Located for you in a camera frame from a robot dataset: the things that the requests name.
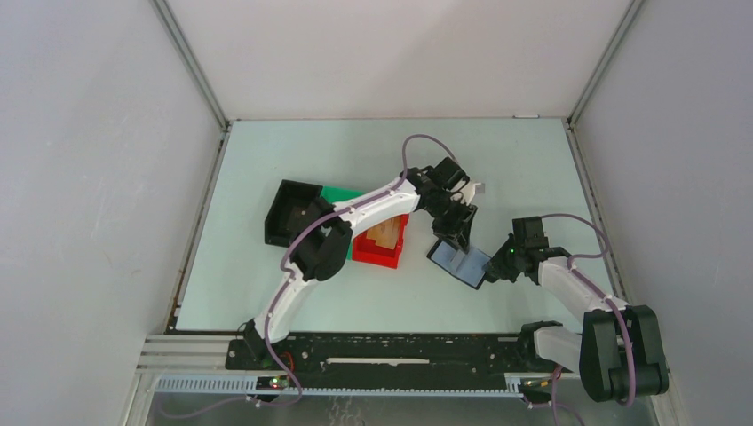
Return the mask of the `black leather card holder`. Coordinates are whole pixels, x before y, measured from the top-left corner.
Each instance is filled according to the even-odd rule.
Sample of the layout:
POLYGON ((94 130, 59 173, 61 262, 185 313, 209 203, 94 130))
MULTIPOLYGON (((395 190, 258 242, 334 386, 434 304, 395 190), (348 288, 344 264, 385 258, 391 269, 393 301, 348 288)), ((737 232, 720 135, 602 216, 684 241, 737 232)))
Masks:
POLYGON ((442 271, 474 290, 487 280, 487 264, 491 257, 474 246, 467 252, 437 240, 426 257, 442 271))

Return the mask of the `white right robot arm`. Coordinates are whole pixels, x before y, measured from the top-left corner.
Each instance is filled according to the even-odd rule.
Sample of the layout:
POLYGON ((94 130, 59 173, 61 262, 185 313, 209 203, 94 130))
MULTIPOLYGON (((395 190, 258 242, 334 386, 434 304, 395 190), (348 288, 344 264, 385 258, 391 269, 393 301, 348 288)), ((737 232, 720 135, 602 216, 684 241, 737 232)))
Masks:
POLYGON ((542 217, 520 217, 487 264, 487 274, 497 280, 526 276, 582 326, 578 333, 557 322, 524 326, 528 339, 516 348, 519 364, 538 371, 554 362, 578 374, 596 402, 629 406, 636 398, 667 392, 669 368, 654 310, 607 293, 578 269, 576 258, 549 243, 542 217))

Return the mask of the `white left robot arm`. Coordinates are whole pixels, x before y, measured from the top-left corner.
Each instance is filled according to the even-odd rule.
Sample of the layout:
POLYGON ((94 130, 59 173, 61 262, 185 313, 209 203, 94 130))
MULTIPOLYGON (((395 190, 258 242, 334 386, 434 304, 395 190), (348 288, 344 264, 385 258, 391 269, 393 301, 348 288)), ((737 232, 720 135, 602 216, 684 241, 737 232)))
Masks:
POLYGON ((245 325, 247 359, 259 369, 277 365, 277 342, 288 336, 304 300, 339 273, 352 240, 369 228, 423 210, 439 241, 469 252, 477 212, 472 201, 480 186, 451 157, 436 166, 406 168, 387 185, 345 201, 327 201, 319 185, 283 180, 265 220, 266 244, 286 249, 283 276, 267 307, 245 325))

